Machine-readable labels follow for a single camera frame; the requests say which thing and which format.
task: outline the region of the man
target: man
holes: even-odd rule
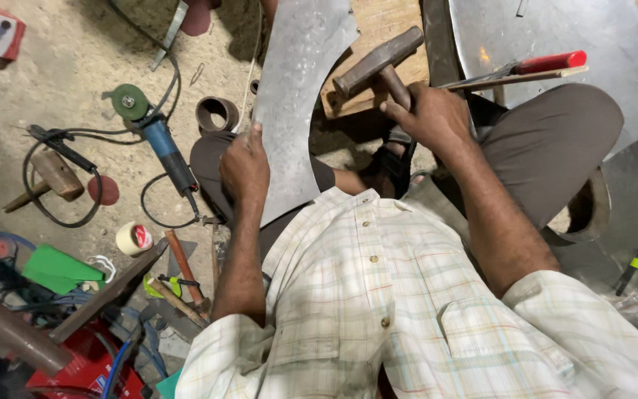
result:
[[[402,200],[381,198],[365,190],[371,179],[313,160],[322,195],[274,222],[279,233],[260,230],[270,181],[261,128],[206,136],[192,169],[226,210],[233,242],[178,398],[638,397],[638,330],[561,274],[538,233],[614,145],[616,103],[560,86],[475,143],[462,99],[411,91],[414,114],[381,111],[455,177],[488,285],[434,206],[430,178]],[[390,186],[388,175],[373,185]]]

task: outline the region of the chisel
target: chisel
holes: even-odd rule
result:
[[[492,80],[510,75],[528,75],[538,72],[547,72],[558,69],[581,67],[587,61],[587,54],[582,50],[565,52],[563,54],[544,55],[542,57],[529,58],[523,61],[511,62],[496,72],[471,79],[460,80],[440,86],[440,89],[448,89],[452,86],[465,85],[467,83]]]

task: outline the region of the blue grinder body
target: blue grinder body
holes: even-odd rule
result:
[[[183,159],[179,148],[176,147],[176,143],[164,123],[163,116],[155,116],[146,125],[138,127],[144,132],[164,170],[169,173],[169,178],[176,187],[176,191],[180,195],[189,189],[196,191],[198,188],[196,180],[191,175],[191,170]]]

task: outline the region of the curved metal sheet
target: curved metal sheet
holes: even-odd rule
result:
[[[590,71],[504,86],[513,108],[566,82],[595,85],[622,108],[625,127],[608,158],[638,141],[638,9],[632,0],[451,0],[456,46],[465,76],[493,72],[517,59],[585,50]]]
[[[254,120],[270,162],[261,226],[316,198],[309,162],[309,123],[319,89],[359,37],[348,0],[280,0],[270,36]]]

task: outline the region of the white checkered shirt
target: white checkered shirt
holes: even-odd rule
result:
[[[263,262],[267,325],[234,314],[194,341],[177,398],[638,397],[638,330],[582,283],[531,273],[498,300],[431,208],[334,187]]]

